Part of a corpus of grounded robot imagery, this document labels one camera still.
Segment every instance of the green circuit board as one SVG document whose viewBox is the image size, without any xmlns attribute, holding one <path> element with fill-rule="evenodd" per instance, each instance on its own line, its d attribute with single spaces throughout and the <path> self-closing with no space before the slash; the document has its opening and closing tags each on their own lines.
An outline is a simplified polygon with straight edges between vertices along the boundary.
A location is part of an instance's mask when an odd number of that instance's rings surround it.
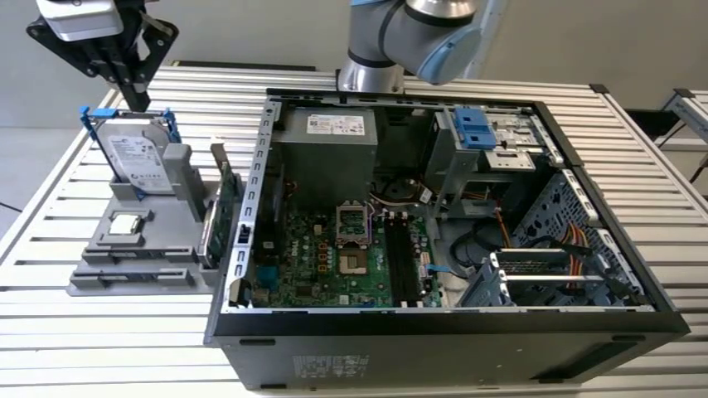
<svg viewBox="0 0 708 398">
<path fill-rule="evenodd" d="M 410 224 L 413 239 L 426 236 L 423 221 Z M 278 287 L 270 291 L 271 308 L 393 307 L 383 219 L 374 218 L 373 240 L 366 250 L 338 248 L 335 213 L 291 211 Z M 419 272 L 419 254 L 414 255 Z M 426 307 L 441 305 L 439 287 L 422 298 Z"/>
</svg>

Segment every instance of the small chip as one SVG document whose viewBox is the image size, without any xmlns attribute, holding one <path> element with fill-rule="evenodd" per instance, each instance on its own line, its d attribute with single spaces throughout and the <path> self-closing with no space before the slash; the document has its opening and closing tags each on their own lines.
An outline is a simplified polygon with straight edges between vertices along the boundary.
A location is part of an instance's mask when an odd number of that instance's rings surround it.
<svg viewBox="0 0 708 398">
<path fill-rule="evenodd" d="M 421 265 L 426 267 L 430 264 L 431 264 L 431 255 L 429 254 L 427 251 L 425 251 L 423 253 L 421 253 Z"/>
<path fill-rule="evenodd" d="M 298 297 L 313 297 L 313 286 L 297 286 Z"/>
</svg>

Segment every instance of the power supply label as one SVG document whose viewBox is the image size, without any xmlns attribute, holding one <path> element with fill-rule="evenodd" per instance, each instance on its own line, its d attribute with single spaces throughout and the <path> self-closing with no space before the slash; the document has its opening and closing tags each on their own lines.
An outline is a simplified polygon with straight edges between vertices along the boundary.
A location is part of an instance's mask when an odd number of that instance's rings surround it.
<svg viewBox="0 0 708 398">
<path fill-rule="evenodd" d="M 313 114 L 309 116 L 309 134 L 366 135 L 365 116 Z"/>
</svg>

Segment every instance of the blue plastic tab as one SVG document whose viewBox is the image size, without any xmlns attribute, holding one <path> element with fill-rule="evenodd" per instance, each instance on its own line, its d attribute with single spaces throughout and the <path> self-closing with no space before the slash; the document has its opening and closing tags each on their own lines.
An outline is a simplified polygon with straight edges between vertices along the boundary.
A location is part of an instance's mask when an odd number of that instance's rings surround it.
<svg viewBox="0 0 708 398">
<path fill-rule="evenodd" d="M 469 149 L 494 149 L 498 137 L 481 108 L 455 108 L 453 122 Z"/>
<path fill-rule="evenodd" d="M 182 136 L 179 135 L 178 130 L 178 120 L 175 119 L 175 113 L 170 110 L 170 108 L 167 108 L 166 112 L 163 113 L 163 117 L 167 120 L 170 142 L 182 143 Z"/>
<path fill-rule="evenodd" d="M 119 110 L 117 108 L 99 108 L 94 111 L 91 116 L 98 119 L 113 119 L 119 115 Z"/>
</svg>

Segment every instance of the motherboard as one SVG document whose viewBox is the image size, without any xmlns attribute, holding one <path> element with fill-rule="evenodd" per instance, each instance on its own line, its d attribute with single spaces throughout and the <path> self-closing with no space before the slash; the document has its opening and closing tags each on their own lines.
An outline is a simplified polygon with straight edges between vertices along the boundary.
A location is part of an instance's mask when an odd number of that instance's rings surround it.
<svg viewBox="0 0 708 398">
<path fill-rule="evenodd" d="M 361 226 L 362 214 L 366 226 Z M 390 253 L 393 242 L 387 242 L 393 239 L 387 223 L 393 225 L 394 221 L 367 211 L 361 215 L 351 209 L 330 214 L 290 211 L 281 264 L 277 269 L 275 265 L 259 267 L 257 304 L 271 308 L 397 307 L 401 281 L 407 280 L 414 284 L 409 293 L 417 298 L 411 305 L 441 306 L 439 286 L 422 263 L 433 263 L 423 220 L 411 217 L 410 222 L 399 223 L 406 242 L 398 242 L 397 247 L 409 250 L 411 259 L 402 261 Z M 343 244 L 342 230 L 346 235 L 367 231 L 367 244 Z"/>
</svg>

